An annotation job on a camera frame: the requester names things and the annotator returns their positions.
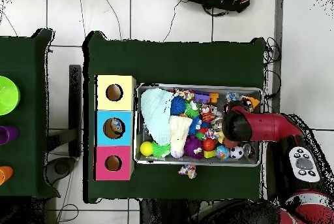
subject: blue box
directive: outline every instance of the blue box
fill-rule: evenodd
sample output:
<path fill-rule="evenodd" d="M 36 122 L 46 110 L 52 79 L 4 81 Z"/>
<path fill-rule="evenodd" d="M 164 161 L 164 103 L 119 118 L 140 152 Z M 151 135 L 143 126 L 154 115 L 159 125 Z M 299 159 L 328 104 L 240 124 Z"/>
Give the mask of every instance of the blue box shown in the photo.
<path fill-rule="evenodd" d="M 125 125 L 125 132 L 120 138 L 108 138 L 103 133 L 103 125 L 110 118 L 119 118 Z M 97 145 L 98 146 L 131 146 L 133 112 L 131 111 L 97 111 Z"/>

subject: red ball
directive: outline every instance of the red ball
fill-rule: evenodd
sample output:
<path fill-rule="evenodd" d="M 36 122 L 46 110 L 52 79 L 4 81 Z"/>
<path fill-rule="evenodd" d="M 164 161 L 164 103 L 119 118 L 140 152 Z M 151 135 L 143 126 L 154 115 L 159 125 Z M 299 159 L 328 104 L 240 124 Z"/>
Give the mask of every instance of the red ball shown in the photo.
<path fill-rule="evenodd" d="M 206 151 L 211 151 L 215 148 L 215 141 L 212 138 L 207 138 L 203 141 L 203 148 Z"/>
<path fill-rule="evenodd" d="M 239 142 L 233 142 L 225 137 L 222 144 L 224 144 L 225 147 L 227 148 L 233 148 L 233 147 L 236 147 L 239 144 Z"/>

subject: dark green tablecloth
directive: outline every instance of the dark green tablecloth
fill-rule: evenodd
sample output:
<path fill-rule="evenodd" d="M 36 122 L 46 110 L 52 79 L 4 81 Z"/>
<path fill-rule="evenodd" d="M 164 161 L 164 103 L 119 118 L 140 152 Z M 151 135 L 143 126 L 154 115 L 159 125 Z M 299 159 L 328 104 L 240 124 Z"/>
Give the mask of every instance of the dark green tablecloth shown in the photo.
<path fill-rule="evenodd" d="M 193 84 L 262 88 L 264 41 L 252 43 L 182 43 L 105 40 L 91 32 L 84 44 L 86 149 L 85 199 L 99 197 L 151 199 L 258 199 L 260 165 L 257 167 L 197 167 L 193 180 L 179 176 L 179 165 L 136 164 L 130 181 L 93 181 L 94 75 L 132 75 L 137 84 Z"/>
<path fill-rule="evenodd" d="M 17 126 L 20 136 L 0 146 L 0 166 L 10 166 L 13 176 L 0 185 L 0 196 L 56 197 L 44 181 L 46 154 L 46 47 L 53 31 L 39 29 L 31 38 L 0 37 L 0 75 L 20 89 L 20 103 L 0 116 L 0 125 Z"/>

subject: orange cup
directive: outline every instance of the orange cup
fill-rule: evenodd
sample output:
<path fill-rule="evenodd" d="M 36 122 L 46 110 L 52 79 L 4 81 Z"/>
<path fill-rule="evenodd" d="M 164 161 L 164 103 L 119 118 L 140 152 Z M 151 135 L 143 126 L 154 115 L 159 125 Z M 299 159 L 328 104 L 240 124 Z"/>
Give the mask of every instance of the orange cup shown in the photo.
<path fill-rule="evenodd" d="M 13 175 L 11 167 L 0 167 L 0 185 L 5 183 Z"/>

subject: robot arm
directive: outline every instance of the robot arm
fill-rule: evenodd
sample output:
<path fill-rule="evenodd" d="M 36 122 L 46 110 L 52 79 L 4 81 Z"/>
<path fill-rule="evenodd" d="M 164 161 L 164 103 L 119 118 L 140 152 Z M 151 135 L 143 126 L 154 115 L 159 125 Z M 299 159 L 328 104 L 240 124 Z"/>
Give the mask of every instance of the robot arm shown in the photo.
<path fill-rule="evenodd" d="M 334 224 L 333 173 L 324 155 L 308 147 L 296 120 L 283 114 L 250 113 L 241 101 L 231 101 L 223 133 L 238 142 L 272 142 L 278 200 L 291 213 L 279 212 L 286 224 Z"/>

